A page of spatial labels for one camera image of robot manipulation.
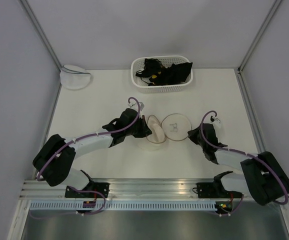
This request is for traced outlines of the white plastic basket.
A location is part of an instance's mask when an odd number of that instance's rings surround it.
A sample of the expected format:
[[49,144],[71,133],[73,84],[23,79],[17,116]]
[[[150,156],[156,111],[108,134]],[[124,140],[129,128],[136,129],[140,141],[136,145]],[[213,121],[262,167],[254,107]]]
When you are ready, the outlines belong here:
[[193,81],[193,63],[181,55],[140,57],[132,62],[130,77],[140,93],[180,92]]

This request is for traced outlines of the aluminium mounting rail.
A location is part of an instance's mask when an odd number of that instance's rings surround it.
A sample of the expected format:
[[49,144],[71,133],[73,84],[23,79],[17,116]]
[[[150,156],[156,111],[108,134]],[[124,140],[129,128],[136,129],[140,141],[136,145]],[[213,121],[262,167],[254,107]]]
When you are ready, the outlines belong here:
[[[109,183],[109,200],[195,200],[192,191],[197,183],[212,182],[212,178],[95,178],[94,182]],[[19,199],[64,200],[66,185],[50,187],[46,182],[25,180]]]

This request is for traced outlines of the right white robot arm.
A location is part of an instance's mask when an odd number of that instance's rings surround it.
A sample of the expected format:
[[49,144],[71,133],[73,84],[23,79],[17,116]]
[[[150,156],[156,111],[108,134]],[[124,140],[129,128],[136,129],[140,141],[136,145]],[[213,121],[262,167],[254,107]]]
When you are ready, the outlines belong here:
[[249,156],[228,149],[218,141],[215,128],[204,123],[188,131],[188,138],[202,148],[206,159],[231,170],[217,174],[212,182],[196,184],[199,198],[240,198],[249,196],[261,206],[289,196],[289,178],[269,151]]

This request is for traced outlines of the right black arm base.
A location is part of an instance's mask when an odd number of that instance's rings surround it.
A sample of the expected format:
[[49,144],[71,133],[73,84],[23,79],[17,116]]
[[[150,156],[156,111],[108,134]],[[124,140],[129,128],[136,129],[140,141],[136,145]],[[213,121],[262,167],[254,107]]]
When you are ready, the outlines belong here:
[[192,191],[198,195],[199,199],[239,199],[243,196],[241,192],[225,190],[221,182],[222,177],[232,173],[233,171],[220,173],[213,178],[213,182],[198,182]]

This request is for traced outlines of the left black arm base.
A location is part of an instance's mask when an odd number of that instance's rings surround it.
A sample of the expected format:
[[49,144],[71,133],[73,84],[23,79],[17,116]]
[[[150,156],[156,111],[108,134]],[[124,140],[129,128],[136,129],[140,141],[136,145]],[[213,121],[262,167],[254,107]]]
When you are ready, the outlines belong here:
[[110,190],[108,182],[96,182],[85,171],[73,169],[65,179],[65,198],[97,199],[107,198]]

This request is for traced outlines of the black bra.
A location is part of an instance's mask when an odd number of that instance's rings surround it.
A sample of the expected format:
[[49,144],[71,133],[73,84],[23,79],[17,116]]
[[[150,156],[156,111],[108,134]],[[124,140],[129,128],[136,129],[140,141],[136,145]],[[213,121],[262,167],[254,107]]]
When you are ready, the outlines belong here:
[[[163,72],[167,70],[163,66],[162,62],[156,58],[145,58],[143,70],[138,70],[135,74],[136,77],[139,77],[142,82],[146,83],[148,86],[162,86],[162,80],[160,76]],[[161,72],[161,75],[156,81],[151,81],[151,76]]]
[[166,68],[166,71],[163,72],[160,76],[162,86],[179,85],[185,82],[187,77],[191,73],[192,66],[192,62],[172,64],[170,67]]

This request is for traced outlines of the white folded mesh bag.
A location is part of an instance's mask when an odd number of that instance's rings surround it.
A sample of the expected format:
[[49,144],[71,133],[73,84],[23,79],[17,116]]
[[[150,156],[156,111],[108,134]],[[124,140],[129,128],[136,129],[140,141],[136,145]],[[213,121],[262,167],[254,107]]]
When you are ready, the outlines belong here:
[[65,64],[60,69],[60,83],[68,90],[81,90],[92,81],[92,75],[84,68]]

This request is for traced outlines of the yellow bra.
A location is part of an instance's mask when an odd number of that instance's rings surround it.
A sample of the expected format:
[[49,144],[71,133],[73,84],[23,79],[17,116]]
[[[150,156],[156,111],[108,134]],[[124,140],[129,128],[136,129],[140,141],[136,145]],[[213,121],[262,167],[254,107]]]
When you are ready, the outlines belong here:
[[159,78],[159,76],[161,75],[161,71],[160,72],[158,72],[158,73],[156,73],[156,74],[153,74],[152,76],[151,76],[151,78],[150,78],[150,81],[151,82],[154,82],[154,81],[156,81],[158,78]]

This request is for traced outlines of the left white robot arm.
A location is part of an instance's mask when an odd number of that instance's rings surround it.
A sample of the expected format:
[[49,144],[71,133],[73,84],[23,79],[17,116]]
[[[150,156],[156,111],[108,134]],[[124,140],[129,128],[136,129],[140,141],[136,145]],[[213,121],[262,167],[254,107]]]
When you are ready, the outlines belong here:
[[74,160],[93,151],[114,147],[128,136],[145,138],[151,134],[145,117],[132,108],[125,109],[119,118],[86,136],[63,138],[54,134],[33,160],[36,179],[46,181],[51,187],[60,184],[73,187],[82,198],[89,198],[94,192],[92,178],[84,170],[73,168]]

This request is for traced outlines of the white mesh laundry bag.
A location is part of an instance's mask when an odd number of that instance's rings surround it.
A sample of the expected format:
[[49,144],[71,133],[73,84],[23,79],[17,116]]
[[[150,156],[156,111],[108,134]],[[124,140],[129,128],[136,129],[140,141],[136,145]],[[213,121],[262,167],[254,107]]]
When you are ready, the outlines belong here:
[[162,121],[155,115],[150,115],[146,120],[152,134],[139,139],[136,144],[144,151],[157,151],[164,148],[168,141],[181,142],[188,138],[188,132],[192,130],[190,120],[183,114],[173,113]]

